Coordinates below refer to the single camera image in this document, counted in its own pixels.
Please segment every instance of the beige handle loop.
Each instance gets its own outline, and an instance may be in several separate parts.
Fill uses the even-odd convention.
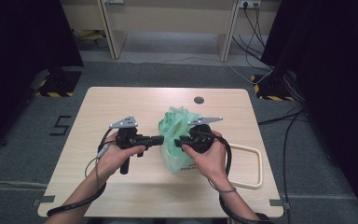
[[[250,151],[257,154],[258,157],[258,181],[257,184],[244,184],[235,181],[229,181],[233,186],[243,189],[258,189],[263,184],[263,162],[261,160],[261,153],[259,150],[252,148],[252,147],[244,147],[236,144],[229,144],[231,148],[243,150],[243,151]]]

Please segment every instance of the gray carpet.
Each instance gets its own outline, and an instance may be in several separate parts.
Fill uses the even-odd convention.
[[[236,69],[248,79],[260,74],[253,68]],[[32,99],[8,132],[7,146],[0,147],[0,223],[42,223],[45,220],[38,216],[34,200],[43,196],[70,129],[64,136],[49,134],[62,131],[54,128],[58,116],[72,116],[61,122],[72,126],[87,89],[92,86],[246,89],[258,121],[300,109],[297,102],[256,99],[253,85],[225,66],[85,63],[80,70],[83,73],[73,97]],[[38,87],[45,74],[39,74],[34,87]],[[292,223],[358,223],[358,201],[345,176],[326,158],[307,115],[298,119],[290,130],[286,151]],[[289,123],[290,120],[283,120],[260,126],[282,198],[282,148]],[[21,185],[3,182],[21,182]],[[274,221],[287,223],[287,215]]]

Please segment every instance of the person's left hand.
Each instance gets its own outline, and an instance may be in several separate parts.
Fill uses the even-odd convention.
[[[106,177],[113,175],[127,158],[146,150],[145,146],[131,147],[122,150],[114,143],[116,141],[116,136],[117,132],[106,138],[105,142],[113,143],[110,143],[109,148],[104,152],[98,162],[98,173],[100,175],[105,175]]]

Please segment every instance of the forearm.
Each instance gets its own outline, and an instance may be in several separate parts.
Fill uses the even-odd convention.
[[[234,187],[228,181],[226,177],[220,177],[212,180],[213,185],[218,190],[231,190]],[[260,220],[251,207],[243,200],[237,191],[221,192],[220,195],[223,198],[228,209],[239,217],[244,217],[250,220]]]
[[[99,188],[106,182],[109,175],[98,174],[98,186]],[[89,173],[80,185],[75,189],[72,195],[65,201],[63,205],[71,203],[79,203],[85,199],[88,199],[97,192],[97,176],[95,169]],[[90,203],[84,206],[63,211],[51,216],[45,223],[80,223],[84,214],[90,207]]]

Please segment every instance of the person's right hand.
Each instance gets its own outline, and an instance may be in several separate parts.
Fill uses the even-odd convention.
[[[221,133],[212,131],[216,136],[222,136]],[[200,173],[210,179],[212,182],[221,178],[227,178],[226,175],[226,149],[225,146],[214,139],[211,147],[203,154],[199,154],[192,147],[182,145],[182,149],[197,164]]]

